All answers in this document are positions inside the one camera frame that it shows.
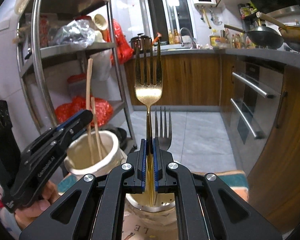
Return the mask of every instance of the fork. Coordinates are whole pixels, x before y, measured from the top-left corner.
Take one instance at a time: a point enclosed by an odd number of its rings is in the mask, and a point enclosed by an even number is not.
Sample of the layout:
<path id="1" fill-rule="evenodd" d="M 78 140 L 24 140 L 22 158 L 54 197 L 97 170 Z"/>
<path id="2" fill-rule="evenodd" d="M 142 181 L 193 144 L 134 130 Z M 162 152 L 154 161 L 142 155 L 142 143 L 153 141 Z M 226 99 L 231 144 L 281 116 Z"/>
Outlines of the fork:
<path id="1" fill-rule="evenodd" d="M 143 48 L 147 48 L 146 39 L 144 39 Z M 143 60 L 144 69 L 141 74 L 139 46 L 136 46 L 136 66 L 135 66 L 135 83 L 134 89 L 137 99 L 146 105 L 146 140 L 147 140 L 147 157 L 146 157 L 146 191 L 149 191 L 150 206 L 154 205 L 154 167 L 153 167 L 153 138 L 151 125 L 151 106 L 155 104 L 162 95 L 162 66 L 161 66 L 161 48 L 158 41 L 157 63 L 154 75 L 153 69 L 153 49 L 152 40 L 150 39 L 150 73 L 148 72 L 146 49 L 144 49 Z"/>
<path id="2" fill-rule="evenodd" d="M 158 137 L 159 139 L 159 145 L 160 149 L 167 151 L 171 146 L 171 140 L 172 140 L 172 122 L 171 122 L 171 112 L 169 109 L 169 134 L 167 136 L 167 116 L 166 116 L 166 107 L 164 107 L 164 135 L 162 135 L 162 109 L 160 107 L 160 136 L 158 136 L 158 116 L 157 116 L 157 108 L 155 108 L 154 112 L 155 117 L 155 135 L 154 137 Z"/>

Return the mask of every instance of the white plastic bag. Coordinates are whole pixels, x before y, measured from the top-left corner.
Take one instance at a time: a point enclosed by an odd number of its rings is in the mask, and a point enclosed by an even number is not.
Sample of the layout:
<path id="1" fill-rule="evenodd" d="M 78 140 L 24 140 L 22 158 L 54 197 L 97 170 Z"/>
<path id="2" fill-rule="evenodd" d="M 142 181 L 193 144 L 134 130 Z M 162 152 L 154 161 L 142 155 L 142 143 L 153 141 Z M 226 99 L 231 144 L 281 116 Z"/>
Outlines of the white plastic bag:
<path id="1" fill-rule="evenodd" d="M 98 81 L 105 81 L 110 76 L 111 70 L 111 49 L 98 52 L 90 56 L 93 59 L 92 78 Z"/>
<path id="2" fill-rule="evenodd" d="M 71 44 L 86 49 L 92 45 L 95 36 L 95 31 L 89 27 L 88 20 L 72 21 L 57 31 L 51 45 Z"/>

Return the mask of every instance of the gold fork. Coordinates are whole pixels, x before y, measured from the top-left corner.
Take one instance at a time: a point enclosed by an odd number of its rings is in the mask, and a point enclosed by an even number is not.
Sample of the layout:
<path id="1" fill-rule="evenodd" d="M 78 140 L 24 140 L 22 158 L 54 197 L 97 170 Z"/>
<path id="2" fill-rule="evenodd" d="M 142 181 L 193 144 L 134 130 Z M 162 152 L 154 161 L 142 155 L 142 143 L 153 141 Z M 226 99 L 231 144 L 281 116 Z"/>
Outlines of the gold fork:
<path id="1" fill-rule="evenodd" d="M 152 39 L 150 39 L 150 73 L 148 72 L 147 58 L 146 58 L 146 39 L 144 39 L 144 70 L 141 74 L 140 66 L 140 52 L 139 46 L 136 46 L 136 66 L 135 66 L 135 83 L 134 89 L 137 99 L 146 105 L 146 139 L 147 139 L 147 159 L 146 159 L 146 191 L 149 191 L 150 206 L 154 204 L 154 170 L 153 170 L 153 139 L 151 126 L 151 106 L 155 104 L 162 95 L 162 66 L 161 66 L 161 49 L 160 40 L 158 40 L 158 52 L 156 71 L 154 75 L 153 69 L 153 51 Z"/>

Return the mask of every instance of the window frame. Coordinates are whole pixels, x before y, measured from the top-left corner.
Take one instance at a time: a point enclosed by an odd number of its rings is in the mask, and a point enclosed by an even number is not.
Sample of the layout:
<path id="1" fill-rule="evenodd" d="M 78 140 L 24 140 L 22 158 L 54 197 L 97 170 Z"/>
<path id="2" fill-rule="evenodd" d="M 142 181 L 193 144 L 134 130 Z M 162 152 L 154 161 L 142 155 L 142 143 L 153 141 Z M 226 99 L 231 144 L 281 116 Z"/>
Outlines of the window frame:
<path id="1" fill-rule="evenodd" d="M 167 29 L 171 30 L 172 33 L 173 33 L 173 29 L 171 28 L 170 20 L 169 20 L 167 2 L 166 2 L 166 0 L 162 0 L 162 3 L 163 3 L 164 14 L 165 14 L 165 17 L 166 17 Z M 147 14 L 147 18 L 148 18 L 150 37 L 152 39 L 154 39 L 155 37 L 153 37 L 153 29 L 152 29 L 152 22 L 151 22 L 151 16 L 150 16 L 150 9 L 149 9 L 148 0 L 145 0 L 145 4 L 146 4 L 146 14 Z M 193 10 L 192 10 L 192 0 L 187 0 L 187 4 L 188 4 L 188 8 L 189 8 L 189 14 L 190 14 L 190 20 L 191 20 L 191 25 L 192 25 L 193 36 L 197 37 L 196 28 L 195 28 L 195 24 L 194 24 L 194 15 L 193 15 Z M 174 14 L 176 16 L 175 19 L 176 19 L 177 30 L 178 30 L 178 33 L 180 33 L 180 26 L 179 26 L 179 20 L 178 20 L 178 14 L 177 14 L 176 6 L 173 6 L 173 11 L 174 11 Z"/>

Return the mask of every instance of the window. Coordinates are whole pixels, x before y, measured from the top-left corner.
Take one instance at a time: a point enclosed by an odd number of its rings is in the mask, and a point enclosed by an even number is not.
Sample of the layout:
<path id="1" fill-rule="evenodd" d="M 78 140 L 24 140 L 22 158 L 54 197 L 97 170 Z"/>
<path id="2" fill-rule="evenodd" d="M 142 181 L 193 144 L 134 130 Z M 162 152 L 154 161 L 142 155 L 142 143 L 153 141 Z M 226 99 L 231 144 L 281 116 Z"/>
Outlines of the window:
<path id="1" fill-rule="evenodd" d="M 169 30 L 179 33 L 183 27 L 194 36 L 188 0 L 146 0 L 146 9 L 152 38 L 161 33 L 161 41 L 169 41 Z"/>

